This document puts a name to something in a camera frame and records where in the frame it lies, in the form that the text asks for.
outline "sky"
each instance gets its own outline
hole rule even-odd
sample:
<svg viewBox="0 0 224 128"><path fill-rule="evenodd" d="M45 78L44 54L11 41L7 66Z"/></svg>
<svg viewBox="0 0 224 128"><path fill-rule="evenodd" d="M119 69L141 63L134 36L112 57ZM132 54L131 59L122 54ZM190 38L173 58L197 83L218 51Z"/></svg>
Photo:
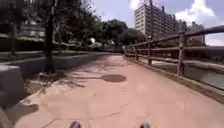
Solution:
<svg viewBox="0 0 224 128"><path fill-rule="evenodd" d="M94 0L94 7L102 20L118 19L134 27L134 10L144 0ZM177 19L203 24L206 28L224 25L224 0L153 0L153 3L165 11L175 14ZM206 43L213 46L224 46L224 34L206 36Z"/></svg>

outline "wooden railing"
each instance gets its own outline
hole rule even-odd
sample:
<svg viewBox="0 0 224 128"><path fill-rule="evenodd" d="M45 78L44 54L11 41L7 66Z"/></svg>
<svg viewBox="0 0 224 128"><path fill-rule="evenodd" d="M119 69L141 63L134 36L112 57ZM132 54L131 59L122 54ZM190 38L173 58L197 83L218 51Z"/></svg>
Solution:
<svg viewBox="0 0 224 128"><path fill-rule="evenodd" d="M157 61L164 61L168 63L176 63L177 64L177 74L180 76L184 76L184 67L185 66L193 66L196 68L202 68L202 69L212 69L218 72L224 73L224 65L216 63L216 62L207 62L202 61L200 59L192 60L192 59L186 59L185 53L186 52L203 52L203 51L223 51L224 47L212 47L212 46L187 46L187 39L195 36L201 36L201 35L207 35L207 34L215 34L215 33L224 33L224 25L212 27L203 29L196 32L180 32L179 34L172 35L165 38L160 38L156 40L148 40L146 42L137 43L129 45L129 49L125 50L125 56L126 57L134 57L136 60L139 60L139 57L145 58L148 60L148 64L152 65L152 60ZM175 47L165 47L165 48L158 48L158 47L152 47L152 45L156 43L165 43L170 41L176 41L178 40L179 46ZM178 53L177 58L171 58L171 57L158 57L153 56L152 53L154 52L166 52L166 53L172 53L176 52Z"/></svg>

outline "low wall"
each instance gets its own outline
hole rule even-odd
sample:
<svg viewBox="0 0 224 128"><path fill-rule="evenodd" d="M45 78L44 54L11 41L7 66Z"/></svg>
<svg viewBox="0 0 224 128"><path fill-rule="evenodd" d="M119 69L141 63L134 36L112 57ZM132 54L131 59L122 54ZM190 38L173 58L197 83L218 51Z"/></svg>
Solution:
<svg viewBox="0 0 224 128"><path fill-rule="evenodd" d="M5 107L25 96L23 78L19 67L0 66L0 105Z"/></svg>
<svg viewBox="0 0 224 128"><path fill-rule="evenodd" d="M54 57L54 65L56 69L71 69L76 68L84 63L93 61L101 56L108 55L106 53L91 53L85 55ZM44 57L14 61L6 63L7 65L18 66L21 70L23 78L29 78L38 72L44 71Z"/></svg>
<svg viewBox="0 0 224 128"><path fill-rule="evenodd" d="M54 64L56 69L67 70L71 68L78 68L83 64L111 54L113 53L91 53L69 57L54 57ZM44 70L44 63L44 58L35 58L14 61L2 65L0 67L0 92L3 92L1 95L6 94L7 98L10 97L10 101L15 101L24 96L25 89L23 78L26 79L42 72Z"/></svg>

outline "tall building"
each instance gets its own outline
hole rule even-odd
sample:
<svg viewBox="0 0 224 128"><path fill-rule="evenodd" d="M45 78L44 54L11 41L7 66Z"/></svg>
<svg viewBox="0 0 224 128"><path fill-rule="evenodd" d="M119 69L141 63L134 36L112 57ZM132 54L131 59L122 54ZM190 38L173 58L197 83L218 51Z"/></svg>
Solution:
<svg viewBox="0 0 224 128"><path fill-rule="evenodd" d="M191 26L188 26L187 27L187 32L195 32L195 31L199 31L199 30L202 30L204 29L204 26L203 25L199 25L199 24L196 24L195 22L192 22L192 25ZM200 35L200 36L194 36L194 37L191 37L189 39L191 42L194 42L193 45L206 45L205 44L205 35Z"/></svg>
<svg viewBox="0 0 224 128"><path fill-rule="evenodd" d="M165 7L158 8L152 0L143 3L135 10L135 28L146 37L164 37L178 32L179 21L167 14Z"/></svg>

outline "paved path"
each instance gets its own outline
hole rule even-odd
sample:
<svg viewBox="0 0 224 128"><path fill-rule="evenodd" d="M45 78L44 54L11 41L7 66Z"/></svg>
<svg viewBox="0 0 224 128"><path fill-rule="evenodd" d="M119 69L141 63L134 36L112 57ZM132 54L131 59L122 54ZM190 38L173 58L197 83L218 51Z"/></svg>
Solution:
<svg viewBox="0 0 224 128"><path fill-rule="evenodd" d="M179 83L108 56L71 71L7 111L15 128L223 128L224 106Z"/></svg>

